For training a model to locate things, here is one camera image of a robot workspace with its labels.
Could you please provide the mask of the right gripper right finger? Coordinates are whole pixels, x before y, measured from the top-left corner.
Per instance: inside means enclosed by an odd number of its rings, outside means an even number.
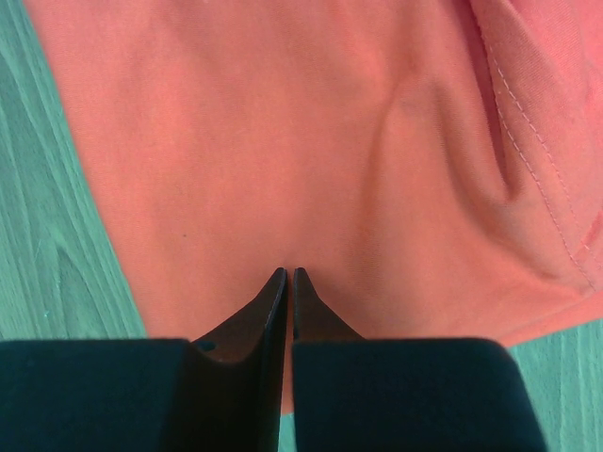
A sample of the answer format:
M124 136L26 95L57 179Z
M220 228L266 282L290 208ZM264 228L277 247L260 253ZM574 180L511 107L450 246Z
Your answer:
M544 451L519 368L483 338L368 340L293 277L300 451Z

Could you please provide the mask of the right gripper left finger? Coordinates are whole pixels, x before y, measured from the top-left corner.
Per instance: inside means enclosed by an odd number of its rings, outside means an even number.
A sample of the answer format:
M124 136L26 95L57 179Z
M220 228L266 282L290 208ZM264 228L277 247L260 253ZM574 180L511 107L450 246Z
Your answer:
M5 451L274 451L287 273L197 340L1 346Z

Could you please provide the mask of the orange t shirt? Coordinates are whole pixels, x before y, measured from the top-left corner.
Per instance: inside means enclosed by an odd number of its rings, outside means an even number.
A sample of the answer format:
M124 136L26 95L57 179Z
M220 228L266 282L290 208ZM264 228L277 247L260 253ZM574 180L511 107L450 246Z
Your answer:
M602 315L598 1L29 1L146 331L278 267L365 337Z

